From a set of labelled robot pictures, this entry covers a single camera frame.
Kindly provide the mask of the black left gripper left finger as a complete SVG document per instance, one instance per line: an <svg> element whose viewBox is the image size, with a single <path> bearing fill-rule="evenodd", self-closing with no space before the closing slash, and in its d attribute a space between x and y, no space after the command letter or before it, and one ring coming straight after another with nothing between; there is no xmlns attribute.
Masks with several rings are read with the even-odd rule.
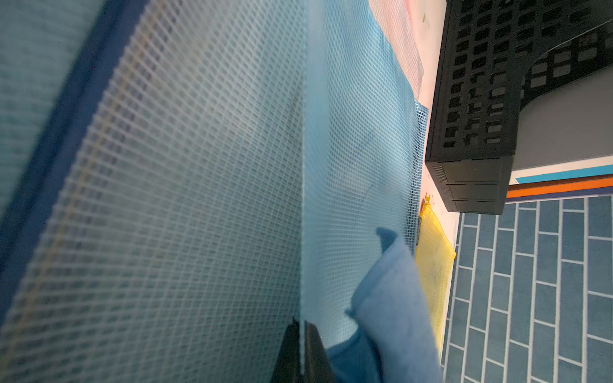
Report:
<svg viewBox="0 0 613 383"><path fill-rule="evenodd" d="M303 382L300 365L299 340L299 322L293 320L285 330L276 365L271 377L271 383Z"/></svg>

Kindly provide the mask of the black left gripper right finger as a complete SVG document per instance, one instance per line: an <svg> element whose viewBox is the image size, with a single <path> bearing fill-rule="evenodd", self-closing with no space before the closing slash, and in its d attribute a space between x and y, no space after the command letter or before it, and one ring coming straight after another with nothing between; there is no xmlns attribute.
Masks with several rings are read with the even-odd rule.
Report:
<svg viewBox="0 0 613 383"><path fill-rule="evenodd" d="M306 383L335 383L335 375L317 327L305 322L304 374Z"/></svg>

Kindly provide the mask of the blue microfiber cloth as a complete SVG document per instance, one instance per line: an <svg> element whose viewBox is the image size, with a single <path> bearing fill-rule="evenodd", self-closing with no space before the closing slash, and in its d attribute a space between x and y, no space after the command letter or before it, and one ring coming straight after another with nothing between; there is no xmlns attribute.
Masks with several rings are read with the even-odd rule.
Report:
<svg viewBox="0 0 613 383"><path fill-rule="evenodd" d="M397 232L378 228L382 255L347 314L356 332L326 354L337 382L441 382L439 354L418 268Z"/></svg>

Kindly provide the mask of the yellow mesh document bag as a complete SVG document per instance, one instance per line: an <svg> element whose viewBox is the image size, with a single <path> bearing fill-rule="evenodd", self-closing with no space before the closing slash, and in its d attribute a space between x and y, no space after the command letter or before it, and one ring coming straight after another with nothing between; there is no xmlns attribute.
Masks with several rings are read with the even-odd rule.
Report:
<svg viewBox="0 0 613 383"><path fill-rule="evenodd" d="M429 200L430 195L426 194L421 204L415 263L426 297L439 358L442 359L456 252Z"/></svg>

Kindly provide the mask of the light blue mesh document bag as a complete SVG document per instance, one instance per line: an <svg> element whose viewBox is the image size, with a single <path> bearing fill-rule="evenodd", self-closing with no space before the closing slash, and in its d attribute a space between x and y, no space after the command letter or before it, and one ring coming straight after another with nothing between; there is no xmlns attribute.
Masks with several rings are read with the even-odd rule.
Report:
<svg viewBox="0 0 613 383"><path fill-rule="evenodd" d="M356 331L346 309L377 229L415 241L428 111L406 2L306 7L300 318L328 348Z"/></svg>

